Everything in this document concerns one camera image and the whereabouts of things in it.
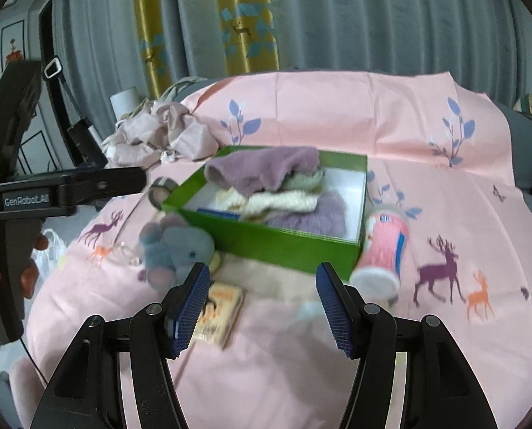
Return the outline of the cream knitted fluffy cloth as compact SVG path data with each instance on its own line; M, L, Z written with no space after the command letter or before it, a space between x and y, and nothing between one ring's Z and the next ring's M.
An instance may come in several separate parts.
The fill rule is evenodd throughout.
M260 219L269 213L309 213L317 208L319 194L301 190L280 193L258 192L243 196L234 187L216 193L214 202L221 211L238 214L243 220Z

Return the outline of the purple fluffy towel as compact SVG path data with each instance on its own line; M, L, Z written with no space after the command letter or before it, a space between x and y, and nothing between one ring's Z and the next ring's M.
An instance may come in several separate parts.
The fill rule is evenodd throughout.
M275 146L241 149L214 157L204 169L205 179L224 190L234 188L244 197L278 191L292 172L313 174L320 164L311 146Z

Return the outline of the green knitted cloth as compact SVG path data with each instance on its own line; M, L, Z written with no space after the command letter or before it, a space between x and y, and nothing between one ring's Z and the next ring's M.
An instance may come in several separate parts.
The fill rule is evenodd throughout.
M318 168L313 173L292 172L285 177L279 189L281 191L313 192L320 187L324 175L323 168Z

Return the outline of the yellow tissue pack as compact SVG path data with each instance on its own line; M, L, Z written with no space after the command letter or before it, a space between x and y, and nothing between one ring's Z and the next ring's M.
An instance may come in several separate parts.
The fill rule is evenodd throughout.
M192 338L223 349L243 302L243 289L212 281Z

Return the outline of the pink yogurt cup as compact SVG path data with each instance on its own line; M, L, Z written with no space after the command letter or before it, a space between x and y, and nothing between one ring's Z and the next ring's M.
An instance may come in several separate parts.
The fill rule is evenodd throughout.
M408 240L409 221L401 209L382 205L367 212L361 256L348 279L366 302L389 307L397 301Z

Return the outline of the blue plush mouse toy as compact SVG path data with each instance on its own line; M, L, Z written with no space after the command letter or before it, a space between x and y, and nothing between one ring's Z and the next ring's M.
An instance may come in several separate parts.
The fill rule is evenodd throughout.
M142 276L156 291L166 292L181 285L196 262L210 269L219 264L213 238L177 212L144 225L139 242L143 250Z

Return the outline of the clear glass bottle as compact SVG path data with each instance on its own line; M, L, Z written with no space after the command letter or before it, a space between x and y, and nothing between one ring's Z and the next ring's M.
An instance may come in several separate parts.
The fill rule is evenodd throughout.
M162 203L172 195L177 183L170 177L157 177L129 211L113 241L113 260L119 265L140 266L143 248L140 232L148 223L163 218Z

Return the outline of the purple fluffy cloth in box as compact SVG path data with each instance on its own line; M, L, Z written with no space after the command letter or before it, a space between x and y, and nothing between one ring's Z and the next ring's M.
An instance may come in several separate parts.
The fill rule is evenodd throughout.
M266 225L292 231L304 231L313 235L344 237L346 205L335 191L322 193L314 211L308 213L282 212L269 217Z

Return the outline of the pink deer print tablecloth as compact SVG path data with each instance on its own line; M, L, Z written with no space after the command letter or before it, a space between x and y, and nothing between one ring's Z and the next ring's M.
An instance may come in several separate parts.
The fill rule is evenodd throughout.
M501 428L532 411L532 119L450 75L301 72L221 80L184 100L220 142L240 110L249 145L312 146L369 159L368 200L409 223L395 312L448 326ZM244 248L218 277L247 297L223 350L195 343L170 368L197 428L332 428L354 366L314 311L334 239L266 228L221 233Z

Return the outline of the green cardboard box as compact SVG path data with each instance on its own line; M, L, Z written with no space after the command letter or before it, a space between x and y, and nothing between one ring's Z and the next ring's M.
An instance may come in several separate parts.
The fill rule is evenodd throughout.
M266 147L229 145L214 157L222 157L241 149ZM309 274L324 261L347 279L359 258L365 206L368 159L364 155L319 151L325 175L312 194L338 192L345 201L346 235L331 237L304 231L273 228L266 225L269 213L260 219L243 220L238 214L216 208L214 197L222 191L205 179L204 169L198 169L162 203L165 212L177 211L192 226L207 231L218 251L243 258L281 265Z

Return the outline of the white cylinder container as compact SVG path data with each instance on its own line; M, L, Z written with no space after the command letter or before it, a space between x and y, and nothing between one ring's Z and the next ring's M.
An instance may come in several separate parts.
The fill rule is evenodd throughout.
M113 94L109 100L116 120L120 120L123 115L131 113L141 102L136 86Z

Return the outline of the crumpled beige cloth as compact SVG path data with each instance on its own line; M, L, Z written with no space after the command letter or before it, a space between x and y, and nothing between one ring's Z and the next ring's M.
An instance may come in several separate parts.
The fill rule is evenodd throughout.
M179 102L180 94L200 80L183 78L159 99L146 99L123 114L101 144L109 166L148 169L166 159L199 161L213 156L219 149L217 139Z

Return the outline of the yellow patterned curtain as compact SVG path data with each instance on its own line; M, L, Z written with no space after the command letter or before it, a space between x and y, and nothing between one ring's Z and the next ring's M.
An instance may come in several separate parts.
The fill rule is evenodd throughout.
M272 0L133 0L147 91L280 68Z

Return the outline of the grey curtain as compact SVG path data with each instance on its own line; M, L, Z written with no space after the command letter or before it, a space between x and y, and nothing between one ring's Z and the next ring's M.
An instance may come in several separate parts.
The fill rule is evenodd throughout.
M521 0L272 0L281 71L448 72L505 105L532 93L532 15ZM69 85L102 135L109 97L147 91L133 0L53 0Z

